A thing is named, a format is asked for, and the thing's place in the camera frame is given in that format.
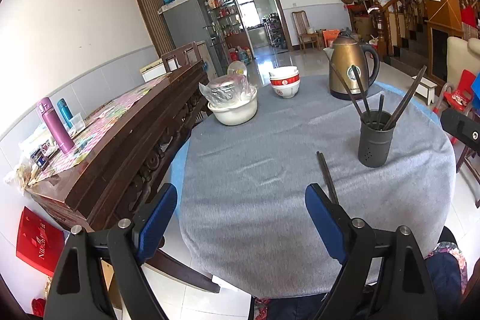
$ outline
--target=red plastic chair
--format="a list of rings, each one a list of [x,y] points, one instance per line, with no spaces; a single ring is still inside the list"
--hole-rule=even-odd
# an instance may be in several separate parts
[[[433,108],[433,112],[435,114],[438,113],[443,98],[445,98],[449,106],[453,107],[459,112],[462,112],[465,115],[468,115],[470,109],[472,108],[472,105],[470,104],[474,96],[472,90],[472,83],[475,81],[475,79],[476,75],[472,74],[469,70],[464,69],[462,72],[462,76],[460,77],[458,87],[455,91],[453,91],[455,87],[452,83],[446,83],[442,88],[440,98],[438,99],[435,107]],[[452,138],[450,141],[452,142],[452,145],[454,145],[457,142],[457,139]]]

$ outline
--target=kettle handle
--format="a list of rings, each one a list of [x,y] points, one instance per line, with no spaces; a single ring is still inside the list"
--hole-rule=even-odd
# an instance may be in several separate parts
[[[366,52],[370,52],[373,56],[373,71],[371,72],[371,76],[368,81],[368,87],[370,87],[375,82],[375,79],[377,79],[378,71],[380,71],[380,59],[378,57],[378,52],[375,51],[375,48],[373,48],[373,46],[371,46],[370,44],[360,44],[360,48],[363,51],[364,55]]]

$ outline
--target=gray tablecloth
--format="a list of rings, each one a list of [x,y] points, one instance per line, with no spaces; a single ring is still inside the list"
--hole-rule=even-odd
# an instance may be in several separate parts
[[[401,96],[375,84],[370,107],[378,107],[381,91],[384,110],[393,112]],[[358,161],[359,128],[353,104],[329,94],[328,76],[301,78],[291,99],[261,88],[257,114],[245,124],[227,127],[213,115],[203,121],[191,134],[179,217],[193,259],[260,298],[328,291],[340,265],[328,256],[304,202],[310,183],[326,190],[316,151],[325,155],[351,217],[392,231],[405,224],[428,254],[454,190],[447,136],[410,103],[386,164],[373,169]],[[373,264],[369,281],[379,266]]]

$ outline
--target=blue gripper pad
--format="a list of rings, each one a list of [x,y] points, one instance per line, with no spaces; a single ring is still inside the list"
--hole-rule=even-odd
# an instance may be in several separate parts
[[[152,214],[148,220],[145,221],[140,231],[138,251],[136,254],[137,260],[140,263],[144,263],[147,259],[155,255],[158,244],[177,206],[177,190],[175,186],[170,183],[163,186],[169,187],[160,199],[160,202],[154,207]]]
[[[325,202],[330,202],[325,194],[324,196]],[[347,252],[342,230],[312,185],[305,190],[305,206],[330,257],[337,259],[340,264],[344,264],[347,260]]]

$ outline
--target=striped curtain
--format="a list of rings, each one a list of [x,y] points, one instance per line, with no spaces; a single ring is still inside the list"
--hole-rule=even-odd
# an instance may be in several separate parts
[[[174,50],[175,45],[165,19],[163,15],[157,13],[163,5],[163,0],[137,0],[137,3],[158,57]]]

